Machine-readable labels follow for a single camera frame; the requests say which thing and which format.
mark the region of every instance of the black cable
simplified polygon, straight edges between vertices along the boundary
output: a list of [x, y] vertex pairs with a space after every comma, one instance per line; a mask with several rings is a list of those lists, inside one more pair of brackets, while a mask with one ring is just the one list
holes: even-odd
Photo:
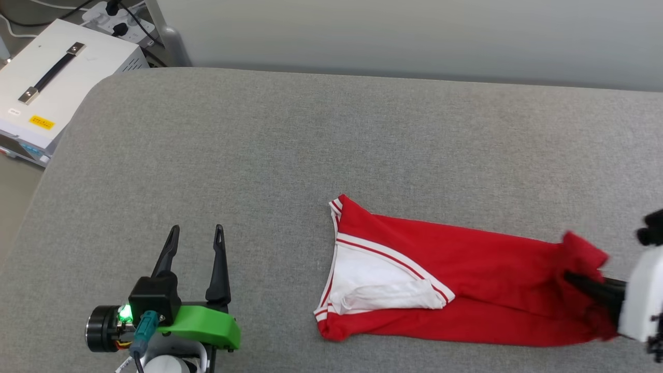
[[[85, 3], [82, 3], [81, 5], [78, 5], [76, 7], [76, 9], [73, 9], [69, 13], [66, 13], [66, 14], [58, 17], [58, 19], [65, 19], [65, 18], [73, 15], [74, 13], [79, 11], [82, 7], [85, 7], [87, 4], [90, 4], [92, 1], [94, 1], [94, 0], [87, 0]], [[41, 27], [41, 26], [48, 26], [51, 23], [53, 23], [53, 21], [44, 22], [44, 23], [21, 23], [21, 22], [16, 22], [13, 19], [9, 18], [9, 16], [7, 16], [7, 14], [2, 10], [1, 7], [0, 7], [0, 15], [5, 17], [10, 23], [13, 23], [16, 26], [22, 26], [22, 27]]]
[[141, 355], [138, 353], [138, 351], [133, 353], [133, 361], [136, 362], [136, 369], [138, 370], [138, 373], [145, 373], [143, 370], [143, 365], [141, 364]]
[[133, 13], [129, 10], [129, 8], [127, 8], [124, 4], [122, 4], [122, 1], [118, 1], [117, 4], [118, 4], [120, 7], [122, 7], [122, 9], [124, 9], [124, 10], [127, 11], [127, 13], [131, 16], [131, 18], [133, 18], [134, 21], [136, 21], [136, 23], [138, 24], [138, 27], [140, 27], [141, 30], [143, 30], [143, 32], [147, 35], [147, 37], [149, 37], [150, 39], [152, 39], [152, 41], [155, 42], [155, 43], [157, 43], [158, 45], [161, 45], [161, 47], [166, 48], [166, 46], [164, 46], [162, 42], [160, 42], [159, 40], [156, 40], [152, 35], [150, 35], [150, 33], [147, 32], [147, 30], [146, 30], [146, 29], [143, 27], [143, 25], [141, 24], [141, 20], [138, 19], [138, 17], [136, 17], [136, 15], [133, 14]]
[[143, 53], [145, 53], [145, 56], [150, 56], [153, 60], [157, 61], [161, 66], [163, 67], [168, 67], [162, 60], [159, 59], [159, 57], [155, 56], [154, 53], [150, 52], [149, 50], [141, 47], [143, 50]]
[[57, 75], [71, 60], [76, 57], [75, 54], [65, 54], [58, 62], [56, 62], [55, 65], [53, 65], [52, 68], [44, 75], [42, 78], [37, 82], [37, 84], [34, 85], [34, 87], [37, 89], [38, 92], [41, 92], [46, 85], [55, 78], [55, 75]]

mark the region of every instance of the green led light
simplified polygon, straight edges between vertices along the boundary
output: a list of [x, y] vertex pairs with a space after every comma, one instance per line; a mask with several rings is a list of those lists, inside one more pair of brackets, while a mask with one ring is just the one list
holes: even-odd
[[122, 308], [120, 308], [120, 312], [118, 312], [117, 318], [123, 323], [133, 322], [133, 315], [131, 314], [131, 306], [124, 305]]

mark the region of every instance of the gray fabric surface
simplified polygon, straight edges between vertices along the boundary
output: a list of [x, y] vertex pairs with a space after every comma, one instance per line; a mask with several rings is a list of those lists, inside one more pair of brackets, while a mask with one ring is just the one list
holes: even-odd
[[654, 372], [625, 338], [527, 348], [353, 336], [312, 311], [332, 260], [326, 203], [558, 241], [572, 229], [626, 278], [643, 215], [663, 207], [663, 95], [577, 88], [158, 69], [90, 92], [0, 274], [2, 372], [110, 372], [90, 311], [173, 270], [201, 300], [225, 227], [243, 348], [222, 372]]

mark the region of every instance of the power strip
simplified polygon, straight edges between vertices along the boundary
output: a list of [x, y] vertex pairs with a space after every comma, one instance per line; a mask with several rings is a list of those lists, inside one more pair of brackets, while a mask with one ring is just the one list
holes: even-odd
[[[126, 10], [120, 9], [116, 15], [110, 16], [106, 13], [106, 4], [106, 1], [100, 1], [83, 14], [82, 18], [85, 27], [112, 35], [113, 27], [115, 25], [126, 23], [127, 26], [129, 26], [129, 31], [127, 31], [127, 34], [119, 38], [141, 46], [154, 45], [154, 41], [145, 34]], [[153, 24], [144, 19], [139, 18], [139, 20], [141, 21], [141, 25], [150, 33], [150, 35], [155, 38], [158, 36], [155, 32], [156, 27], [154, 27]]]

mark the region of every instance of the white wall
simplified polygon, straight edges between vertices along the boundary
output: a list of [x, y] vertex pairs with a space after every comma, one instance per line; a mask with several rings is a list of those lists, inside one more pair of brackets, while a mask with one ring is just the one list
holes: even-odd
[[194, 66], [663, 90], [663, 0], [156, 1]]

